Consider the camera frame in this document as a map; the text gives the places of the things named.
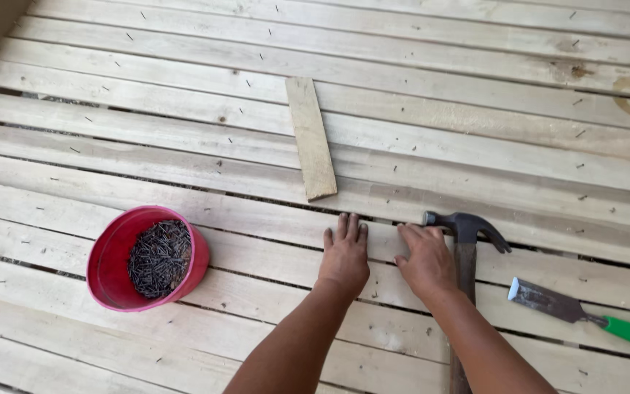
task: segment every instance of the person's right hand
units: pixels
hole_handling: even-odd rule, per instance
[[[395,256],[402,277],[417,297],[425,300],[440,291],[457,290],[456,265],[437,227],[422,228],[416,224],[398,224],[398,232],[410,249],[409,260]]]

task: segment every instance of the hammer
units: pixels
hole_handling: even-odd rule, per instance
[[[422,222],[425,226],[447,227],[454,234],[454,261],[456,262],[456,285],[466,293],[470,302],[475,305],[475,262],[477,250],[475,244],[478,239],[478,231],[492,241],[498,252],[512,252],[510,244],[500,235],[487,220],[468,213],[456,212],[452,215],[439,215],[436,212],[424,213]],[[466,372],[463,371],[459,357],[451,348],[451,394],[472,394]]]

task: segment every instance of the red bucket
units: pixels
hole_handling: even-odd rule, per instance
[[[148,300],[135,291],[127,262],[137,235],[163,220],[181,220],[190,229],[191,260],[186,276],[170,295]],[[203,279],[209,258],[206,240],[183,216],[157,205],[137,207],[114,219],[94,243],[87,263],[87,286],[102,306],[120,312],[139,312],[189,294]]]

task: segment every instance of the wood grain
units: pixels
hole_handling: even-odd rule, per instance
[[[312,78],[285,80],[295,144],[308,201],[337,194],[337,180]]]

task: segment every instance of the finger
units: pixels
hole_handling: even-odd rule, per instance
[[[421,228],[414,223],[407,223],[405,226],[411,228],[420,237],[425,237],[427,235],[424,233],[424,228]]]
[[[428,226],[428,227],[425,227],[424,230],[427,232],[427,234],[431,235],[432,237],[435,237],[437,239],[444,239],[444,233],[442,232],[442,229],[439,227]]]
[[[325,250],[334,245],[334,242],[332,242],[332,230],[330,230],[329,228],[325,229],[325,233],[322,235],[322,238],[323,244],[325,244]]]
[[[407,259],[405,256],[397,255],[393,257],[393,263],[395,263],[399,269],[403,269],[403,267],[407,264]]]
[[[364,245],[368,242],[368,224],[361,224],[359,227],[359,237],[356,242],[363,243]]]
[[[335,242],[343,240],[346,237],[346,220],[349,216],[346,213],[339,214],[339,223],[337,223],[337,233],[335,233]]]
[[[398,224],[398,232],[405,240],[405,243],[407,243],[407,246],[412,245],[420,238],[419,234],[417,234],[415,230],[405,226],[404,224]]]
[[[353,213],[349,215],[349,226],[346,228],[346,239],[356,242],[358,238],[358,215]]]

